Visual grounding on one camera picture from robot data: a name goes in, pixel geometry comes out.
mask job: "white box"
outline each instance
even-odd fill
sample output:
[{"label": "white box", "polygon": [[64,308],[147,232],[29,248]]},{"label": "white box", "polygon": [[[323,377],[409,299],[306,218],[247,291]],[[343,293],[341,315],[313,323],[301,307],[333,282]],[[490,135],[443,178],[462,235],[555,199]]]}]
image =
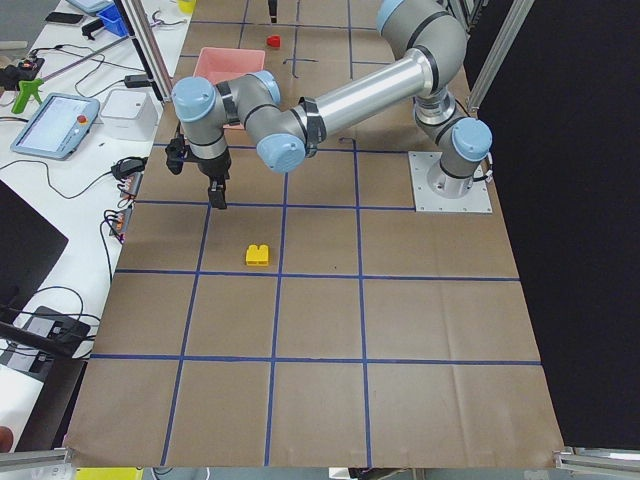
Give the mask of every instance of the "white box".
[{"label": "white box", "polygon": [[153,140],[158,112],[147,92],[112,90],[100,112],[107,133],[120,140]]}]

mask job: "yellow lego brick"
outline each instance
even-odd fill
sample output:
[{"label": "yellow lego brick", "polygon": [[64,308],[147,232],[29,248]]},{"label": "yellow lego brick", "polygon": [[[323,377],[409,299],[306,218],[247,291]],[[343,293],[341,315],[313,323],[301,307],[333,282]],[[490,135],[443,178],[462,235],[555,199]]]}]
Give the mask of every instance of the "yellow lego brick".
[{"label": "yellow lego brick", "polygon": [[269,245],[249,245],[245,256],[247,266],[268,266],[269,265]]},{"label": "yellow lego brick", "polygon": [[141,480],[137,468],[79,468],[76,480]]}]

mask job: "yellow object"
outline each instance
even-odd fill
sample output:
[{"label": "yellow object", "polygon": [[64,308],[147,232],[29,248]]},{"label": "yellow object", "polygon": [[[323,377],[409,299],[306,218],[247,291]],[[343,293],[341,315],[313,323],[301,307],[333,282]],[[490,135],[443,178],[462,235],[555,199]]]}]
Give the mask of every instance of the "yellow object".
[{"label": "yellow object", "polygon": [[137,468],[79,468],[76,480],[141,480]]},{"label": "yellow object", "polygon": [[178,0],[178,8],[182,13],[192,14],[196,9],[196,0]]},{"label": "yellow object", "polygon": [[268,266],[269,265],[269,245],[249,245],[247,248],[247,254],[245,256],[245,262],[248,266],[253,267]]}]

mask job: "robotic arm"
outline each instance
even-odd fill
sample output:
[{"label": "robotic arm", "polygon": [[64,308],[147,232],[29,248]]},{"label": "robotic arm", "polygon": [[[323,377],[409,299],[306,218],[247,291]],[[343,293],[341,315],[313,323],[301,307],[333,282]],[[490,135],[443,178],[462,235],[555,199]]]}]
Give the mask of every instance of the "robotic arm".
[{"label": "robotic arm", "polygon": [[377,28],[396,62],[286,111],[278,108],[278,85],[267,71],[215,86],[204,78],[180,80],[172,98],[189,145],[179,137],[167,147],[169,169],[177,174],[182,162],[198,163],[211,180],[211,204],[226,208],[231,158],[223,125],[242,123],[265,164],[286,173],[329,135],[414,96],[417,124],[443,150],[428,173],[430,185],[447,198],[466,194],[492,138],[483,122],[462,115],[447,89],[464,60],[464,30],[435,0],[384,0]]}]

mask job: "white mounting plate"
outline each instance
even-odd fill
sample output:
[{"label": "white mounting plate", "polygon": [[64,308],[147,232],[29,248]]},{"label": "white mounting plate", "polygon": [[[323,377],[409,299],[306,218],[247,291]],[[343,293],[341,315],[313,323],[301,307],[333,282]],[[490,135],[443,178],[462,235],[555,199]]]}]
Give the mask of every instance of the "white mounting plate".
[{"label": "white mounting plate", "polygon": [[[411,166],[411,183],[416,212],[429,213],[493,213],[487,184],[474,182],[473,187],[462,198],[448,199],[435,193],[427,183],[427,171],[431,165],[440,160],[440,152],[409,152]],[[484,175],[478,166],[475,176]]]}]

